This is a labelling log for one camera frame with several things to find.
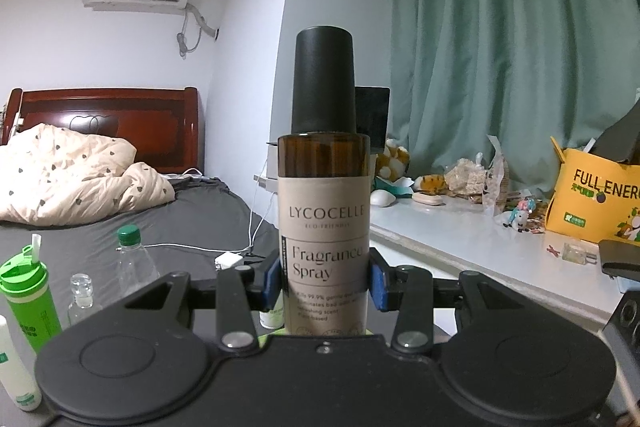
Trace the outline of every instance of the round black pad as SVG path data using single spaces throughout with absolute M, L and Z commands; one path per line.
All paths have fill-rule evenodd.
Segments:
M 442 348 L 442 370 L 462 396 L 502 417 L 556 423 L 601 407 L 616 375 L 609 349 L 559 317 L 492 312 Z
M 144 371 L 155 356 L 154 346 L 142 339 L 111 335 L 87 344 L 80 363 L 97 377 L 124 378 Z
M 206 371 L 204 343 L 158 312 L 94 317 L 51 339 L 36 360 L 42 392 L 65 415 L 91 425 L 149 421 L 173 410 Z

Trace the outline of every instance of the white desk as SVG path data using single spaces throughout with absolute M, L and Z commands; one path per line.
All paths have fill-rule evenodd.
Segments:
M 622 295 L 616 282 L 597 265 L 578 265 L 556 258 L 574 243 L 597 253 L 597 245 L 554 232 L 518 233 L 482 215 L 482 206 L 445 198 L 444 206 L 409 199 L 386 208 L 371 207 L 371 239 L 407 249 L 421 261 L 445 266 L 457 275 L 480 271 L 504 285 L 595 329 L 604 325 Z

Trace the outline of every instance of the duvet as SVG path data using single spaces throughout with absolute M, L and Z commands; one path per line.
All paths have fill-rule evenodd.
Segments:
M 0 221 L 80 225 L 173 201 L 171 184 L 122 138 L 47 124 L 0 146 Z

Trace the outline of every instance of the fragrance spray bottle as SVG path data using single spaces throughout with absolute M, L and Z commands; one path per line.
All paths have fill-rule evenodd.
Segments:
M 285 327 L 362 335 L 369 264 L 369 137 L 356 133 L 353 41 L 298 34 L 291 133 L 278 140 Z

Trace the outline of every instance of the wooden headboard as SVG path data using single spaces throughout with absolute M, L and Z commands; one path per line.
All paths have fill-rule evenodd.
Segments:
M 182 172 L 198 165 L 198 91 L 185 89 L 14 89 L 2 129 L 6 145 L 16 114 L 18 131 L 39 123 L 84 134 L 128 140 L 136 161 L 158 172 Z

